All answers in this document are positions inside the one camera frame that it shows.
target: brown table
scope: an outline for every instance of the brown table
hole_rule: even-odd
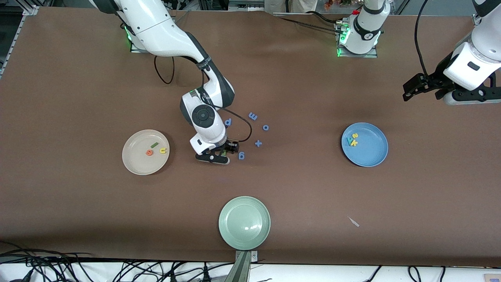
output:
[[[128,52],[115,16],[41,8],[0,81],[0,237],[96,257],[231,261],[217,218],[249,195],[272,216],[265,262],[499,266],[500,106],[451,107],[433,94],[403,102],[402,84],[420,72],[414,22],[389,17],[379,58],[355,59],[336,57],[333,35],[266,13],[185,16],[180,27],[235,88],[230,109],[259,116],[245,160],[218,166],[194,159],[195,131],[179,111],[201,83],[193,64],[176,58],[166,86],[152,55]],[[422,18],[430,72],[471,28],[468,17]],[[159,69],[168,77],[170,59]],[[388,138],[377,167],[341,151],[341,133],[359,121]],[[121,152],[147,128],[166,134],[171,156],[145,177]],[[228,135],[247,130],[233,118]]]

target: blue plate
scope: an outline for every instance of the blue plate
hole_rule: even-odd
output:
[[[350,146],[348,138],[353,138],[358,144]],[[366,122],[354,123],[346,128],[341,137],[341,147],[346,157],[361,167],[375,167],[388,155],[388,141],[383,132]]]

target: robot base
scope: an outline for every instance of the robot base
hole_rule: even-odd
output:
[[[372,47],[372,49],[365,54],[355,54],[348,51],[348,49],[346,49],[346,47],[341,43],[341,38],[343,36],[346,36],[347,34],[346,28],[348,27],[349,21],[350,21],[349,18],[343,18],[342,20],[337,21],[334,24],[334,29],[342,32],[342,33],[336,33],[336,45],[337,45],[338,57],[377,58],[376,46]]]
[[[238,141],[228,139],[222,146],[205,151],[201,155],[195,155],[195,158],[201,162],[227,165],[229,164],[229,158],[226,156],[226,154],[238,153],[238,148]]]

